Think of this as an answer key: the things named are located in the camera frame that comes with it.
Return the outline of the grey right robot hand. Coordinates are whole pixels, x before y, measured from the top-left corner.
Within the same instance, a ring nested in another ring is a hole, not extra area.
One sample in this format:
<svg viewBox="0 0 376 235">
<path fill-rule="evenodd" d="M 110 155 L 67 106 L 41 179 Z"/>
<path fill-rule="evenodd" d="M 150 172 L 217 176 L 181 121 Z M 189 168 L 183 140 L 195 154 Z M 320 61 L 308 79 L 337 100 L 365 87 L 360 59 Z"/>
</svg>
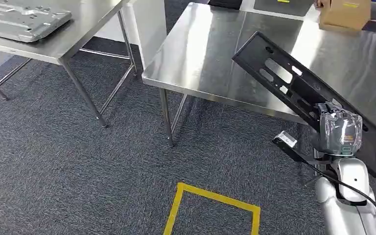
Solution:
<svg viewBox="0 0 376 235">
<path fill-rule="evenodd" d="M 316 108 L 319 111 L 317 150 L 333 156 L 353 156 L 362 143 L 362 116 L 331 102 L 317 103 Z"/>
</svg>

